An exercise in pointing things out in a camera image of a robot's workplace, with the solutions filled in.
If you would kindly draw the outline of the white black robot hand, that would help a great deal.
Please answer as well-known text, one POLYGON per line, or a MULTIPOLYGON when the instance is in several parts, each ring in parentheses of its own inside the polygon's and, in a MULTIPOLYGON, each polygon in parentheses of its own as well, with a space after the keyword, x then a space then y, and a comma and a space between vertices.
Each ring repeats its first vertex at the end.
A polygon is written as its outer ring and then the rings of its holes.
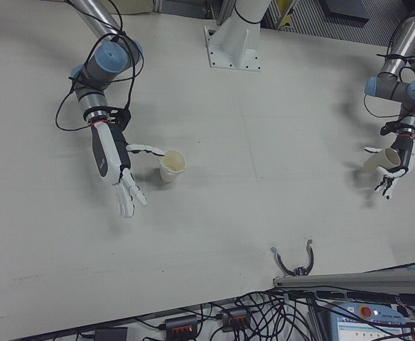
POLYGON ((363 168, 369 172, 377 172, 382 177, 374 191, 381 192, 384 199, 391 200, 400 178, 414 168, 415 140, 408 134, 400 134, 388 148, 367 146, 364 151, 370 157, 363 163, 363 168))
POLYGON ((99 175, 115 188, 119 215, 130 218, 134 215, 135 203, 145 206, 147 201, 131 173, 129 154, 145 152, 162 157, 165 152, 146 144, 129 144, 121 129, 105 120, 92 123, 90 128, 92 151, 99 175))

